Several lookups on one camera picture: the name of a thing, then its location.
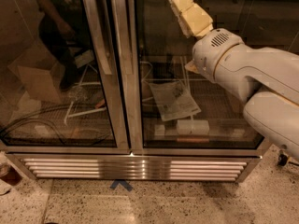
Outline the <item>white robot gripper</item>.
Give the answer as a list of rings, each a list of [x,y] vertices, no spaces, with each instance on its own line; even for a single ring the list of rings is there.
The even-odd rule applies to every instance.
[[[243,44],[240,36],[226,29],[213,29],[212,18],[193,0],[168,0],[186,37],[202,38],[192,48],[192,61],[185,64],[189,72],[205,77],[214,83],[218,62],[226,51]]]

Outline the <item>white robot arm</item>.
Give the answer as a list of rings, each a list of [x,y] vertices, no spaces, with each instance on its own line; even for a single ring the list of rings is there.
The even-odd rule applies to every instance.
[[[243,117],[262,136],[299,160],[299,56],[252,49],[239,35],[215,28],[193,0],[168,0],[183,34],[196,38],[185,68],[244,104]]]

